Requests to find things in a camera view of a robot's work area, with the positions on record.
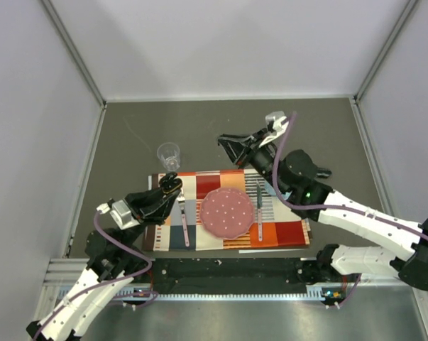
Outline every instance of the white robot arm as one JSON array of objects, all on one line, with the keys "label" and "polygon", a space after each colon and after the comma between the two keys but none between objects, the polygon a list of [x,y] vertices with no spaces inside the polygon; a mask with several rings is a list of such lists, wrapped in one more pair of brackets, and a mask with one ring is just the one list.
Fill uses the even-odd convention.
[{"label": "white robot arm", "polygon": [[[273,112],[266,117],[266,128],[251,135],[224,134],[217,142],[234,165],[253,166],[296,215],[340,227],[381,246],[327,245],[318,254],[319,269],[299,269],[301,279],[316,278],[313,271],[323,266],[340,274],[397,276],[428,291],[428,219],[423,224],[400,220],[348,199],[316,180],[326,176],[303,150],[291,151],[280,160],[281,148],[272,141],[282,136],[282,146],[294,119],[295,114],[288,119],[283,112]],[[281,193],[291,195],[285,200]]]}]

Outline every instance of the pink plate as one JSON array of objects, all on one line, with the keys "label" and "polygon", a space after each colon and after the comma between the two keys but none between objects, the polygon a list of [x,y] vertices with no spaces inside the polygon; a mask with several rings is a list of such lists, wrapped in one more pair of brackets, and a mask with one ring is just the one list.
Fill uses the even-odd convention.
[{"label": "pink plate", "polygon": [[199,207],[204,228],[217,238],[235,239],[247,233],[255,218],[253,203],[237,188],[209,192]]}]

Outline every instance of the patterned tablecloth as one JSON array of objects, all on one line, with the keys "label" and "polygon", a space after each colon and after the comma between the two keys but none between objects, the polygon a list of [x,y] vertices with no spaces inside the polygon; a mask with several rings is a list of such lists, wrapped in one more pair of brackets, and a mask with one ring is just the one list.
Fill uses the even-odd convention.
[{"label": "patterned tablecloth", "polygon": [[[158,187],[164,174],[149,177],[149,188]],[[216,250],[216,249],[263,249],[300,248],[310,243],[307,220],[301,220],[284,206],[278,198],[264,191],[264,180],[255,170],[217,170],[213,172],[179,173],[185,194],[185,212],[190,246],[185,246],[182,217],[175,203],[170,216],[162,226],[149,226],[143,239],[146,251]],[[251,226],[247,234],[235,240],[223,240],[206,231],[199,221],[199,205],[207,193],[220,187],[238,188],[250,197],[256,207],[256,181],[263,193],[263,241],[258,241],[258,224]]]}]

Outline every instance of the orange square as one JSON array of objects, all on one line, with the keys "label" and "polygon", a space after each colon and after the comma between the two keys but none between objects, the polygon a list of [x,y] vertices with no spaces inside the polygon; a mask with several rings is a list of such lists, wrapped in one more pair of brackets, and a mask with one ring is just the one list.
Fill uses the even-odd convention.
[{"label": "orange square", "polygon": [[277,247],[277,231],[275,230],[274,222],[263,223],[263,241],[258,239],[258,223],[254,223],[250,227],[250,242],[251,247]]},{"label": "orange square", "polygon": [[237,188],[245,192],[245,176],[243,173],[220,174],[220,187]]}]

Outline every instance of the purple cable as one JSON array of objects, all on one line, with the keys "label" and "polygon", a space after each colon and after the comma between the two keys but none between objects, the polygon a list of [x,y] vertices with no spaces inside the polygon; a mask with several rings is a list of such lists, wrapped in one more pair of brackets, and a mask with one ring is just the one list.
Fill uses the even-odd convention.
[{"label": "purple cable", "polygon": [[[372,214],[366,214],[366,212],[361,211],[361,210],[357,210],[356,208],[352,208],[352,207],[347,207],[347,206],[340,206],[340,205],[294,205],[288,201],[286,201],[284,199],[284,197],[282,196],[282,193],[280,192],[280,189],[278,188],[278,182],[277,182],[277,175],[278,175],[278,164],[280,162],[280,157],[282,155],[283,152],[283,146],[286,144],[287,138],[290,135],[290,131],[294,125],[294,122],[296,120],[297,117],[297,112],[293,112],[291,114],[290,118],[286,118],[286,120],[283,123],[288,122],[287,128],[285,133],[282,136],[282,140],[280,142],[280,145],[277,148],[277,153],[275,154],[275,158],[274,158],[274,162],[273,162],[273,169],[272,169],[272,186],[275,190],[275,193],[277,194],[278,199],[280,199],[280,201],[286,205],[287,207],[289,207],[291,210],[325,210],[325,209],[331,209],[331,210],[343,210],[343,211],[348,211],[348,212],[352,212],[355,213],[357,215],[363,215],[369,218],[372,218],[376,221],[379,222],[383,222],[385,224],[388,225],[392,225],[394,227],[397,227],[399,229],[402,229],[406,232],[415,234],[416,236],[425,239],[428,242],[428,236],[415,231],[409,227],[404,226],[403,224],[400,224],[398,222],[394,222],[392,220],[387,220],[384,219],[382,217],[373,217]],[[346,298],[339,304],[339,306],[341,307],[346,301],[349,300],[351,294],[356,290],[358,283],[361,280],[361,276],[359,276],[356,279],[356,282],[354,283],[353,288],[351,289],[351,291],[349,292],[349,294],[346,296]]]},{"label": "purple cable", "polygon": [[[121,278],[115,278],[115,279],[112,279],[112,280],[110,280],[110,281],[105,281],[105,282],[101,282],[101,283],[99,283],[99,284],[95,284],[95,285],[93,285],[93,286],[90,286],[89,288],[86,288],[86,289],[84,289],[84,290],[81,290],[79,293],[76,293],[76,294],[74,294],[71,298],[69,298],[68,299],[68,303],[71,303],[71,302],[73,302],[74,300],[76,300],[77,298],[79,298],[81,295],[83,295],[83,294],[85,294],[85,293],[87,293],[88,291],[91,291],[91,290],[94,290],[94,289],[97,289],[97,288],[101,288],[102,286],[108,286],[109,284],[113,284],[113,283],[117,283],[117,282],[119,282],[119,281],[125,281],[126,279],[129,279],[129,278],[133,278],[133,277],[137,277],[137,276],[140,276],[141,274],[144,274],[145,272],[147,272],[147,271],[149,271],[150,270],[150,268],[152,267],[152,261],[148,258],[148,257],[146,257],[146,256],[144,256],[143,254],[140,254],[139,252],[137,252],[137,251],[135,251],[135,250],[133,250],[133,249],[131,249],[131,248],[129,248],[129,247],[126,247],[125,245],[123,245],[121,242],[118,242],[117,240],[115,240],[113,237],[111,237],[111,236],[109,236],[101,227],[100,227],[100,225],[99,225],[99,217],[100,217],[100,212],[96,212],[95,213],[95,216],[94,216],[94,226],[95,226],[95,230],[101,235],[101,236],[103,236],[103,238],[105,238],[106,240],[108,240],[109,242],[111,242],[112,244],[114,244],[114,245],[116,245],[118,248],[120,248],[120,249],[123,249],[124,251],[127,251],[128,253],[130,253],[130,254],[132,254],[132,255],[134,255],[134,256],[137,256],[138,258],[140,258],[140,259],[142,259],[142,260],[144,260],[144,261],[147,261],[148,262],[148,265],[144,268],[144,269],[141,269],[141,270],[139,270],[139,271],[137,271],[137,272],[134,272],[134,273],[132,273],[132,274],[130,274],[130,275],[127,275],[127,276],[124,276],[124,277],[121,277]],[[42,324],[42,326],[37,330],[37,333],[34,335],[34,337],[33,337],[33,339],[32,339],[32,341],[36,341],[37,340],[37,337],[39,336],[39,334],[41,334],[42,333],[42,331],[45,329],[45,327],[47,326],[47,325],[49,325],[50,324],[50,322],[51,322],[51,320],[53,319],[53,318],[55,318],[56,316],[57,316],[57,314],[59,314],[61,311],[62,311],[62,309],[64,309],[65,308],[65,305],[62,305],[62,306],[60,306],[58,309],[56,309],[55,311],[53,311],[53,314],[51,314],[51,316]]]}]

